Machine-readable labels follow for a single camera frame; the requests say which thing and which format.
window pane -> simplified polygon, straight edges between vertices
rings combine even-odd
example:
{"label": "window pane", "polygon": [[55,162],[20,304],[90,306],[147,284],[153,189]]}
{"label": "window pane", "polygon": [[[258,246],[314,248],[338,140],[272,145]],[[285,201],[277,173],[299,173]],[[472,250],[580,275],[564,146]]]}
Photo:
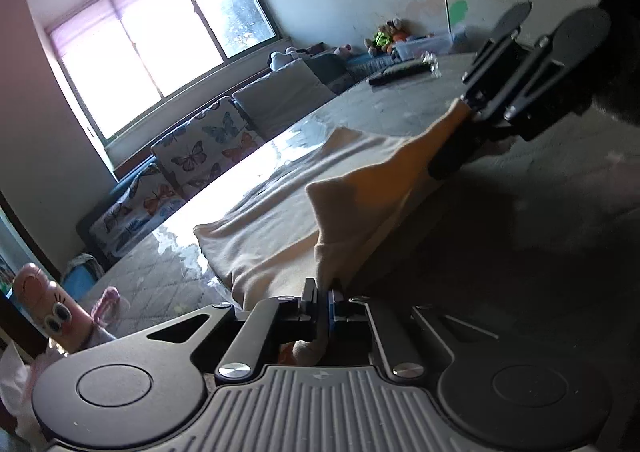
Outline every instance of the window pane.
{"label": "window pane", "polygon": [[116,19],[85,33],[62,60],[107,139],[160,100]]}
{"label": "window pane", "polygon": [[122,24],[164,95],[222,63],[191,0],[140,0]]}
{"label": "window pane", "polygon": [[196,0],[227,57],[275,36],[257,0]]}

butterfly print cushion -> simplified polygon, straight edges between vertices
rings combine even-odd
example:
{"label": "butterfly print cushion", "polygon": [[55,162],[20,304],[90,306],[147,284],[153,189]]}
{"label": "butterfly print cushion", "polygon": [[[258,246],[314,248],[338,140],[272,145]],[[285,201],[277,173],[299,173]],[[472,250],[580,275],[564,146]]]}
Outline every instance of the butterfly print cushion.
{"label": "butterfly print cushion", "polygon": [[184,204],[152,163],[98,218],[89,233],[104,255],[115,263]]}
{"label": "butterfly print cushion", "polygon": [[249,130],[230,97],[174,129],[151,150],[175,176],[182,197],[195,196],[264,142]]}

window frame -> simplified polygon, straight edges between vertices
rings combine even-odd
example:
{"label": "window frame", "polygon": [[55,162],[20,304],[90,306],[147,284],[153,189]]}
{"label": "window frame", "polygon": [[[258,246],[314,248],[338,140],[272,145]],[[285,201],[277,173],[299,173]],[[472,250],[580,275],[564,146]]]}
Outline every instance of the window frame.
{"label": "window frame", "polygon": [[[49,35],[50,32],[55,30],[55,28],[58,28],[59,26],[61,26],[63,23],[65,23],[66,21],[68,21],[69,19],[74,17],[76,14],[78,14],[82,10],[84,10],[85,8],[93,5],[94,3],[98,2],[98,1],[99,0],[90,0],[90,1],[82,4],[81,7],[78,7],[76,9],[74,9],[72,12],[69,12],[62,19],[58,20],[56,23],[52,24],[51,26],[49,26],[47,28],[47,35]],[[146,64],[145,64],[143,58],[140,57],[140,53],[138,52],[138,49],[136,48],[135,43],[132,42],[133,49],[135,50],[136,55],[138,55],[138,58],[140,59],[140,62],[142,63],[143,67],[145,68],[146,73],[150,77],[151,82],[156,87],[156,90],[158,91],[158,94],[161,96],[161,99],[158,102],[156,102],[155,104],[153,104],[150,108],[148,108],[144,112],[140,113],[140,115],[138,115],[137,117],[132,119],[130,122],[128,122],[126,125],[124,125],[122,128],[120,128],[116,133],[114,133],[109,138],[106,138],[102,134],[102,131],[100,130],[100,127],[98,127],[97,123],[94,120],[94,117],[91,114],[91,111],[89,111],[89,108],[84,103],[84,100],[82,99],[82,96],[80,95],[80,93],[78,91],[78,88],[76,87],[75,83],[73,82],[73,79],[71,79],[71,76],[70,76],[70,74],[69,74],[69,72],[68,72],[68,70],[67,70],[67,68],[65,66],[64,61],[62,60],[62,57],[59,57],[58,54],[56,53],[56,60],[58,61],[59,65],[60,65],[60,68],[62,69],[62,72],[63,72],[63,74],[65,76],[66,81],[68,82],[68,84],[69,84],[74,96],[76,97],[76,100],[78,100],[78,104],[79,104],[80,108],[82,109],[82,112],[85,114],[87,120],[91,124],[91,127],[92,127],[93,131],[95,132],[95,135],[98,137],[98,139],[100,140],[100,142],[102,143],[102,145],[104,147],[107,147],[110,143],[113,143],[119,136],[124,134],[128,129],[130,129],[134,125],[138,124],[139,122],[143,121],[143,119],[146,116],[150,115],[151,113],[156,111],[158,108],[161,108],[167,102],[173,100],[180,93],[184,92],[186,89],[190,88],[191,86],[194,86],[194,84],[197,84],[198,82],[208,78],[209,76],[213,75],[215,72],[220,70],[221,68],[224,68],[225,66],[228,66],[229,64],[232,64],[232,63],[240,60],[241,58],[244,58],[247,55],[250,55],[253,52],[256,52],[257,50],[260,50],[261,48],[264,48],[265,46],[268,46],[269,44],[273,44],[273,42],[279,41],[280,39],[283,38],[282,37],[282,33],[281,33],[280,29],[278,28],[278,25],[274,21],[273,16],[269,12],[268,8],[264,5],[263,0],[255,0],[257,5],[260,8],[260,11],[266,17],[270,28],[273,30],[273,37],[271,37],[269,39],[265,39],[264,41],[261,41],[258,44],[255,44],[254,46],[252,46],[250,48],[247,48],[246,50],[243,50],[242,52],[239,52],[238,54],[233,55],[232,57],[227,57],[226,53],[225,53],[225,50],[222,48],[222,45],[220,44],[220,41],[218,41],[218,38],[216,37],[213,29],[209,25],[209,22],[207,21],[206,17],[204,16],[204,13],[200,9],[199,4],[197,3],[196,0],[190,0],[190,1],[193,4],[194,12],[200,18],[200,21],[202,22],[202,24],[204,25],[205,29],[207,30],[207,33],[209,34],[209,37],[213,41],[217,51],[220,53],[220,57],[222,57],[222,63],[220,63],[219,65],[217,65],[217,66],[215,66],[213,68],[211,68],[209,71],[207,71],[207,72],[205,72],[205,73],[203,73],[201,75],[198,75],[196,78],[194,78],[193,80],[189,81],[184,86],[181,86],[180,88],[178,88],[177,90],[175,90],[171,94],[164,95],[164,93],[161,92],[161,90],[159,89],[159,87],[156,84],[155,80],[153,79],[153,76],[149,72],[148,68],[146,67]],[[120,16],[119,13],[117,13],[117,8],[114,7],[114,10],[116,10],[117,19],[119,20],[120,24],[122,24],[122,17]],[[130,38],[129,32],[127,31],[126,28],[124,28],[124,30],[125,30],[125,33],[127,34],[127,37],[129,38],[129,41],[130,41],[131,38]]]}

orange butterfly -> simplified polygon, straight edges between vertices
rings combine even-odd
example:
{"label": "orange butterfly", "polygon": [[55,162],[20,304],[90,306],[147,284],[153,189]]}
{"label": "orange butterfly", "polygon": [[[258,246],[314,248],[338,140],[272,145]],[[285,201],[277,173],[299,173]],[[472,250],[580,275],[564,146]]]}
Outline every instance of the orange butterfly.
{"label": "orange butterfly", "polygon": [[230,159],[234,165],[240,163],[243,159],[249,156],[258,148],[258,144],[252,139],[251,135],[246,131],[242,133],[242,139],[240,140],[240,147],[234,147],[233,149],[225,149],[222,151],[222,155],[225,158]]}
{"label": "orange butterfly", "polygon": [[153,194],[154,196],[146,198],[146,200],[142,204],[142,206],[150,216],[156,213],[162,200],[171,196],[175,196],[174,189],[172,189],[165,183],[160,185],[160,187],[158,188],[158,193],[152,192],[151,194]]}

pillow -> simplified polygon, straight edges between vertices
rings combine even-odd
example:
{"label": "pillow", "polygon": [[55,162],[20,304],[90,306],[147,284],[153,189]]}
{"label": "pillow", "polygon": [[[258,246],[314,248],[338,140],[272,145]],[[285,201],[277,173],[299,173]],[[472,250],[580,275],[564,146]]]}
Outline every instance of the pillow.
{"label": "pillow", "polygon": [[95,221],[89,234],[109,262],[115,264],[185,203],[152,163]]}
{"label": "pillow", "polygon": [[224,97],[176,127],[151,151],[189,200],[263,143],[231,97]]}
{"label": "pillow", "polygon": [[300,59],[234,93],[236,102],[268,140],[334,98]]}

